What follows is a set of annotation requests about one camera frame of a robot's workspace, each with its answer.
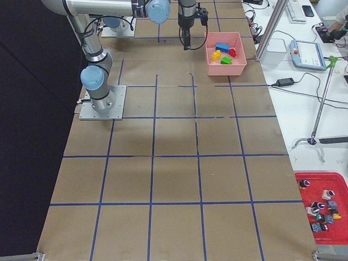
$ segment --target toy block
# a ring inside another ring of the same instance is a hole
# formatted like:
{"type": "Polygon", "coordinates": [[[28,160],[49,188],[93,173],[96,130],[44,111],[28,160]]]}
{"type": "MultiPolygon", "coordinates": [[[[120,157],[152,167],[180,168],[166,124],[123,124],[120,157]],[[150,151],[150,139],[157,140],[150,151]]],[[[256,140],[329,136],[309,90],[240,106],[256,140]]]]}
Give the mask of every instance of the toy block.
{"type": "Polygon", "coordinates": [[[221,57],[221,51],[217,50],[216,52],[213,53],[212,55],[212,61],[216,61],[221,57]]]}
{"type": "Polygon", "coordinates": [[[231,47],[229,45],[224,45],[223,43],[217,43],[216,46],[215,46],[215,50],[220,50],[224,53],[228,53],[229,49],[231,47]]]}
{"type": "Polygon", "coordinates": [[[236,57],[237,56],[237,53],[236,53],[235,49],[233,49],[233,48],[229,49],[228,54],[230,56],[232,56],[232,57],[236,57]]]}
{"type": "Polygon", "coordinates": [[[228,57],[223,57],[221,59],[221,64],[231,64],[232,63],[232,59],[231,58],[228,58],[228,57]]]}

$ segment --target power adapter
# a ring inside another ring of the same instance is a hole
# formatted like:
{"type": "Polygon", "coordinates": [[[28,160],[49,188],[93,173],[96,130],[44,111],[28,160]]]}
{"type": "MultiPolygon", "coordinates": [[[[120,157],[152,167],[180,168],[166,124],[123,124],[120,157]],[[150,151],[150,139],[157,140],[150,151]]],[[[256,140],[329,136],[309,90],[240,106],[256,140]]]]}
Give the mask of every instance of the power adapter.
{"type": "Polygon", "coordinates": [[[295,81],[292,78],[284,78],[284,79],[278,79],[276,81],[275,84],[273,84],[274,86],[278,86],[278,87],[283,87],[283,86],[290,86],[290,85],[294,85],[295,81]]]}
{"type": "Polygon", "coordinates": [[[249,4],[259,4],[262,5],[263,0],[243,0],[244,3],[249,3],[249,4]]]}

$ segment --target metal mounting plate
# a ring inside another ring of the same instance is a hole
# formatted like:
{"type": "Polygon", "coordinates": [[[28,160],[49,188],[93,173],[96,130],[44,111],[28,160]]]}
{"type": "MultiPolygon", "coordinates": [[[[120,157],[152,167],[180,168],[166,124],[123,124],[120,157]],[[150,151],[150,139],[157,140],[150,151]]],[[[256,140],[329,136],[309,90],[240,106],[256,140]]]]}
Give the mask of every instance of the metal mounting plate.
{"type": "MultiPolygon", "coordinates": [[[[79,116],[80,120],[122,120],[127,87],[125,85],[110,85],[109,88],[116,96],[115,105],[110,110],[101,113],[96,111],[90,102],[84,102],[79,116]]],[[[90,99],[88,92],[86,92],[84,99],[90,99]]]]}
{"type": "MultiPolygon", "coordinates": [[[[132,21],[132,17],[125,17],[125,19],[128,22],[132,21]]],[[[102,38],[132,38],[132,37],[134,37],[135,24],[136,24],[136,18],[134,18],[134,20],[132,22],[132,26],[134,28],[134,31],[131,30],[130,26],[128,26],[126,30],[121,31],[121,32],[114,32],[109,27],[105,27],[105,28],[103,28],[102,38]]]]}

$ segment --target phone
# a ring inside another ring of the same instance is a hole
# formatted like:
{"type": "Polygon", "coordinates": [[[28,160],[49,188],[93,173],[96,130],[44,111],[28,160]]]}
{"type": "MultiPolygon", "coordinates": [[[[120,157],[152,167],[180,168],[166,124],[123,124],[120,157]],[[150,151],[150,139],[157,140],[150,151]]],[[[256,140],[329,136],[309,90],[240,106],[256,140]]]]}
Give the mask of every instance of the phone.
{"type": "Polygon", "coordinates": [[[310,7],[310,5],[303,5],[302,9],[303,9],[303,12],[304,12],[305,16],[308,16],[308,17],[313,17],[314,16],[314,13],[313,13],[312,8],[310,7]]]}

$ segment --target electronic device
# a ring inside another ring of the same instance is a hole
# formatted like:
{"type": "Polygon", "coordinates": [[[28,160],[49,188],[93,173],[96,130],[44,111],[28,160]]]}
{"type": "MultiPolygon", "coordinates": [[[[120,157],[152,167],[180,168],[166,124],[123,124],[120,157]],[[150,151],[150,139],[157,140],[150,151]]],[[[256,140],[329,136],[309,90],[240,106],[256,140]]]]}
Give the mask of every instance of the electronic device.
{"type": "Polygon", "coordinates": [[[243,0],[244,3],[262,5],[263,0],[243,0]]]}
{"type": "Polygon", "coordinates": [[[320,39],[324,42],[334,42],[335,40],[341,39],[343,36],[345,36],[348,32],[348,15],[345,17],[346,23],[342,27],[341,30],[332,30],[331,32],[328,31],[328,28],[324,26],[323,23],[320,23],[320,26],[315,27],[316,31],[318,32],[320,39]]]}
{"type": "Polygon", "coordinates": [[[333,38],[330,37],[330,33],[328,32],[328,28],[322,24],[322,26],[315,27],[316,32],[318,33],[321,41],[323,43],[334,42],[333,38]]]}
{"type": "Polygon", "coordinates": [[[295,67],[311,70],[326,70],[324,56],[317,42],[292,40],[290,55],[295,67]]]}
{"type": "Polygon", "coordinates": [[[303,10],[305,16],[307,16],[307,17],[313,17],[314,16],[313,10],[310,7],[310,5],[303,5],[302,6],[302,10],[303,10]]]}
{"type": "Polygon", "coordinates": [[[307,18],[298,1],[288,0],[286,10],[290,18],[290,23],[307,23],[307,18]]]}

